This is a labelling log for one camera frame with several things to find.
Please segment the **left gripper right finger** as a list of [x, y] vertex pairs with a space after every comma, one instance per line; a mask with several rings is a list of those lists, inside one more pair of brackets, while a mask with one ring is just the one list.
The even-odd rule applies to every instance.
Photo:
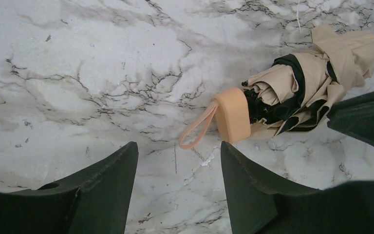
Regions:
[[374, 180], [310, 188], [227, 142], [221, 144], [221, 164], [235, 234], [374, 234]]

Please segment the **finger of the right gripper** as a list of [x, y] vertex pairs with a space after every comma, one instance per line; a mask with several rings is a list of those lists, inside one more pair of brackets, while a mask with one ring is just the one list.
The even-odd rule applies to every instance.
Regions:
[[374, 147], [374, 91], [336, 103], [327, 127]]

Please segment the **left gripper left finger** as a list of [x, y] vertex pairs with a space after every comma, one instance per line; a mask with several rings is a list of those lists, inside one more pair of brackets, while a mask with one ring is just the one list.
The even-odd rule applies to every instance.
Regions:
[[129, 142], [37, 190], [0, 193], [0, 234], [122, 234], [138, 162]]

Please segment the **beige folding umbrella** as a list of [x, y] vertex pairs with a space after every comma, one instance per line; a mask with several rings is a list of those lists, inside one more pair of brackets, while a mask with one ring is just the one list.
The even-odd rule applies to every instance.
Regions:
[[365, 85], [374, 69], [374, 33], [337, 34], [326, 24], [311, 30], [312, 47], [276, 58], [270, 68], [240, 87], [217, 94], [179, 138], [195, 147], [212, 120], [224, 141], [270, 139], [285, 132], [309, 132], [331, 108]]

